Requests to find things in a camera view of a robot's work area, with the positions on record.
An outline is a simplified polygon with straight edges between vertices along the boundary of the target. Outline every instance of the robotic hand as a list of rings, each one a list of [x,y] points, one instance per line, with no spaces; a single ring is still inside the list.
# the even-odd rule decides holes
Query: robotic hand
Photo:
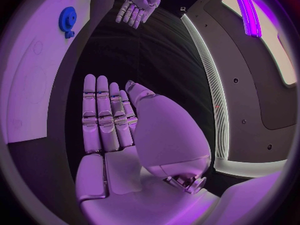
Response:
[[[115,21],[120,23],[123,18],[125,23],[129,22],[129,26],[137,29],[140,22],[145,23],[160,3],[161,0],[125,0]]]
[[[106,169],[110,169],[106,165],[117,168],[114,172],[123,176],[137,177],[136,180],[143,166],[165,182],[190,194],[197,193],[206,181],[201,176],[211,163],[210,147],[202,130],[171,99],[133,81],[127,82],[125,90],[138,118],[127,93],[120,91],[117,83],[109,86],[105,76],[97,80],[92,74],[85,77],[82,128],[88,155],[83,157],[76,178],[80,200],[85,199],[83,194],[91,193],[97,194],[96,198],[105,197],[103,178]],[[126,158],[127,164],[123,164],[122,154],[129,152],[130,160],[137,162]],[[116,175],[110,182],[119,177]],[[125,180],[118,181],[117,186],[123,183],[123,188]]]

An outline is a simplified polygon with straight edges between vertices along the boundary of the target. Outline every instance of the purple light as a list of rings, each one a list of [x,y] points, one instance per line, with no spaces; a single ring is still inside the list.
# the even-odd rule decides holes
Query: purple light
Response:
[[[260,38],[262,36],[259,17],[251,0],[237,0],[245,33],[251,37]]]

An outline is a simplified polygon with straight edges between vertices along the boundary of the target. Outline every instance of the small blue part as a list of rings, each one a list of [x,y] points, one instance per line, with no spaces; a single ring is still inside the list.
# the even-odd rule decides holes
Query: small blue part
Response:
[[[74,32],[74,31],[66,31],[66,32],[64,33],[64,37],[65,37],[66,39],[73,38],[74,36],[75,36],[75,32]]]
[[[77,19],[75,8],[72,6],[66,7],[60,13],[58,25],[63,32],[69,32],[73,28]]]

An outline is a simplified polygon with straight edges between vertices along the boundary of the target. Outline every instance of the purple led strip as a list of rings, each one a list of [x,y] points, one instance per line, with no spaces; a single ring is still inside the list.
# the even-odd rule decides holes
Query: purple led strip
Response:
[[[251,0],[237,0],[245,33],[251,37],[260,38],[262,30],[259,22],[259,17]]]

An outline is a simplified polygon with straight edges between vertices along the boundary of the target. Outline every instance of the blue gear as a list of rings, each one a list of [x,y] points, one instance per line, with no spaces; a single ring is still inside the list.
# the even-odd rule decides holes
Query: blue gear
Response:
[[[66,32],[64,33],[64,37],[65,37],[66,39],[73,38],[74,36],[75,36],[75,32],[74,32],[74,31],[66,31]]]
[[[72,6],[66,7],[59,16],[58,25],[63,32],[71,31],[77,19],[75,8]]]

